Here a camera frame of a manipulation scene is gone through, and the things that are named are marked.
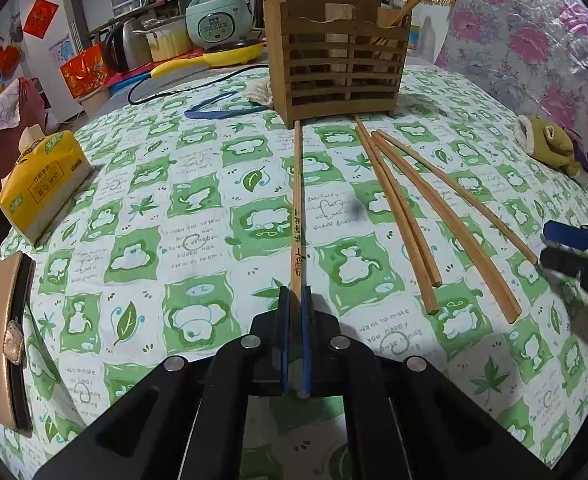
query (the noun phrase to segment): yellow pan handle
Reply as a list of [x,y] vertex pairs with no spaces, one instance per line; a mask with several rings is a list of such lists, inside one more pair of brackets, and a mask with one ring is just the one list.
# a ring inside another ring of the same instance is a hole
[[149,75],[151,77],[161,77],[167,74],[168,72],[172,72],[173,70],[178,70],[185,66],[194,66],[200,64],[207,65],[207,62],[205,61],[205,56],[172,59],[157,66],[155,69],[152,70],[152,72],[149,73]]

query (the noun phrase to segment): wallet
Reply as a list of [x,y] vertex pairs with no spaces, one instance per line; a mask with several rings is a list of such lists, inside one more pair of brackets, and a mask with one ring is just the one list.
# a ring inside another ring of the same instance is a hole
[[23,309],[33,260],[18,251],[0,262],[0,423],[29,430],[23,383]]

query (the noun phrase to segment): green and white tablecloth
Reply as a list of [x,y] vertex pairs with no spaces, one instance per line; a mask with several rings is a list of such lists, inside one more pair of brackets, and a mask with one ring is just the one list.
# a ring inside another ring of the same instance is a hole
[[[264,71],[127,106],[77,137],[96,166],[29,246],[23,322],[31,435],[0,425],[0,456],[29,479],[169,355],[212,355],[275,308],[290,275],[293,133],[274,112],[183,111]],[[223,107],[247,106],[238,94]],[[549,219],[588,220],[588,194],[527,157],[514,114],[461,76],[406,67],[392,117],[362,116],[444,168],[539,251]],[[304,126],[308,284],[317,308],[386,357],[425,356],[532,453],[554,464],[588,413],[588,305],[545,279],[484,217],[412,162],[461,216],[522,306],[514,325],[445,224],[404,176],[443,285],[426,316],[407,253],[349,118]],[[251,399],[242,478],[349,478],[340,398]]]

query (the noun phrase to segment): floral fabric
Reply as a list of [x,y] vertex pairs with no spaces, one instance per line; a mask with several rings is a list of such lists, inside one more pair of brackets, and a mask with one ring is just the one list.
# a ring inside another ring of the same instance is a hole
[[436,65],[516,114],[549,117],[588,151],[588,9],[581,0],[457,0]]

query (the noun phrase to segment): tissue box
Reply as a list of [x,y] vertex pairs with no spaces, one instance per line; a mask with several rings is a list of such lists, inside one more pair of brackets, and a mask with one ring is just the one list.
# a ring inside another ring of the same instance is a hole
[[7,177],[0,193],[1,210],[34,245],[91,171],[72,132],[36,140]]

